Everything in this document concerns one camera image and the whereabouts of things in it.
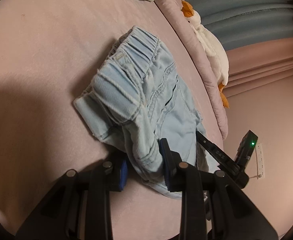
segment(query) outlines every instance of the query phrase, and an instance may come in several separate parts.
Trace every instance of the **light blue denim shorts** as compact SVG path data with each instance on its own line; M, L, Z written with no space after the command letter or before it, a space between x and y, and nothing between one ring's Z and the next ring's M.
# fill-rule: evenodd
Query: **light blue denim shorts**
M163 42L134 26L113 45L74 105L97 139L127 153L145 184L181 197L165 186L158 139L167 138L171 150L196 165L195 132L205 129Z

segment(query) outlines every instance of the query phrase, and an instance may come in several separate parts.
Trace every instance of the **pink bed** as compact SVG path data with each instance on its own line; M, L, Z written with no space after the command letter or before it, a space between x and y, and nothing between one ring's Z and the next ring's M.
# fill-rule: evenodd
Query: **pink bed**
M110 149L89 133L72 101L114 41L133 25L167 45L193 93L207 137L223 148L227 119L205 53L197 46L199 54L192 56L195 48L182 43L181 29L174 30L154 2L1 0L0 221L9 232L17 231L65 171L81 171L107 156ZM124 192L111 196L114 238L176 235L181 202L143 186L131 174Z

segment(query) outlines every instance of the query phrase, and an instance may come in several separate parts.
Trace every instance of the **pocket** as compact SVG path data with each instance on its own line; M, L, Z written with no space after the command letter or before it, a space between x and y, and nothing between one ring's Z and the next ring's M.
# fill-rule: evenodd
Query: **pocket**
M168 108L168 105L174 97L178 76L175 65L170 65L165 69L162 82L152 92L150 102L147 106L151 127L156 127L162 112Z
M196 162L196 120L187 106L185 96L177 80L173 96L164 108L162 122L159 122L160 138L167 138L170 149L178 152L183 161Z

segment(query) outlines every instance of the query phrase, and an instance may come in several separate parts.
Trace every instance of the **blue gripper pad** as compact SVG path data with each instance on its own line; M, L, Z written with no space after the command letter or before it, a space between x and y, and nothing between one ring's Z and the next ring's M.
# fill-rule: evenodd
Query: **blue gripper pad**
M121 191L124 189L127 180L128 180L128 164L126 160L123 160L121 169L120 169L120 182L119 182L119 188Z
M170 170L169 170L169 167L168 167L167 156L165 154L165 144L168 144L166 139L161 139L159 141L159 151L160 151L160 154L163 157L165 185L167 187L169 187L169 185L170 185L170 181L169 181Z

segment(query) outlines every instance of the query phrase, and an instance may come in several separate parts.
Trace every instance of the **white power strip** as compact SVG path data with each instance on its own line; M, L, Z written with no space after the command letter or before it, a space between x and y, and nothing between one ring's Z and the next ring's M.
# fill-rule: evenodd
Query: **white power strip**
M256 157L257 157L258 175L261 175L261 177L260 178L258 177L258 179L264 179L265 172L264 172L262 143L259 143L255 146L255 152L256 152Z

